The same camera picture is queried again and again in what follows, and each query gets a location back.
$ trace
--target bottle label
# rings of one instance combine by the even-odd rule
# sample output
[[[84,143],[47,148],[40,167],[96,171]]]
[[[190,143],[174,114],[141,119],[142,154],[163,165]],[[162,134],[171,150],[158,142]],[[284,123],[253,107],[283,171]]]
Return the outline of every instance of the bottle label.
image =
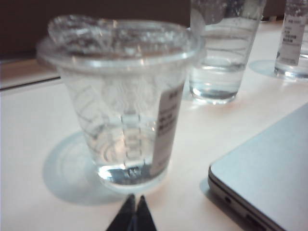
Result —
[[[156,139],[153,152],[151,175],[163,170],[169,162],[178,120],[184,84],[162,93],[156,125]]]
[[[305,30],[306,17],[284,15],[277,61],[297,66]]]

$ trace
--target table surface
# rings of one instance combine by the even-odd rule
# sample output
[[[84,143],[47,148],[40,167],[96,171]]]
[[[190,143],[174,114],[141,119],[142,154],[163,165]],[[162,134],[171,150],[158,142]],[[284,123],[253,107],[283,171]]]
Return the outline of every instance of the table surface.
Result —
[[[308,84],[274,77],[281,27],[260,24],[233,102],[202,105],[185,85],[167,175],[144,192],[158,230],[250,229],[209,191],[207,171],[308,102]],[[1,92],[1,230],[102,231],[124,200],[93,177],[60,79]]]

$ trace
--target glass of water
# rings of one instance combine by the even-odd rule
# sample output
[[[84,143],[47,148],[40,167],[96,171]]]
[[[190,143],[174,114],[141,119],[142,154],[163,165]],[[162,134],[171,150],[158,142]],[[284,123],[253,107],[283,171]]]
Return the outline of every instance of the glass of water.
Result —
[[[65,82],[102,182],[133,193],[159,181],[199,38],[172,23],[79,15],[57,17],[48,29],[38,60]]]
[[[212,104],[235,98],[265,2],[191,0],[191,31],[206,49],[189,75],[193,97]]]

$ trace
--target plastic lid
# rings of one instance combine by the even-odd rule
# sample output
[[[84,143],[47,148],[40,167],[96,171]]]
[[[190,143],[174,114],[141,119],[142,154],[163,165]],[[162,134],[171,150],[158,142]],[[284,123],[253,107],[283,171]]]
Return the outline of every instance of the plastic lid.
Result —
[[[62,68],[101,71],[191,60],[203,47],[173,23],[103,20],[81,15],[54,18],[37,45],[39,61]]]

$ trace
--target silver laptop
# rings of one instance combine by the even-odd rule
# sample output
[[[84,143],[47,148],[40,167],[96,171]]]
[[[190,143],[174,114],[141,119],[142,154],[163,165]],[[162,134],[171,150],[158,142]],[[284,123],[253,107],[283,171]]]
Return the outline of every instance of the silver laptop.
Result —
[[[209,168],[212,191],[261,231],[308,231],[308,104]]]

